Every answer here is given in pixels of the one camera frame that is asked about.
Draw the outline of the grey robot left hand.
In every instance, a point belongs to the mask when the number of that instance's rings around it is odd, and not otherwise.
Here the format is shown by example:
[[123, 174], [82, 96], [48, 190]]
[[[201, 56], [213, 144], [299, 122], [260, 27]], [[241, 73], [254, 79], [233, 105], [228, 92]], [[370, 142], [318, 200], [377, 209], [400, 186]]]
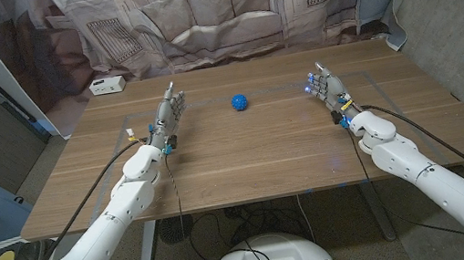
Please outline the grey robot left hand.
[[170, 152], [177, 147], [177, 130], [182, 112], [185, 109], [185, 93], [174, 93], [173, 82], [169, 84], [155, 115], [150, 129], [148, 144], [160, 150]]

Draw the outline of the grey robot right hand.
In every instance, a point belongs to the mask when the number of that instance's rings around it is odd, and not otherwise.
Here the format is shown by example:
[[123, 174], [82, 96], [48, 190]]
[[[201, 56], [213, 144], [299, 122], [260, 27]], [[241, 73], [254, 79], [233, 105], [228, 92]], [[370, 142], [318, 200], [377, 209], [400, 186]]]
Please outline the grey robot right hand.
[[320, 62], [314, 66], [316, 72], [309, 72], [308, 86], [304, 91], [324, 102], [330, 110], [333, 123], [347, 129], [363, 109], [354, 102], [340, 78]]

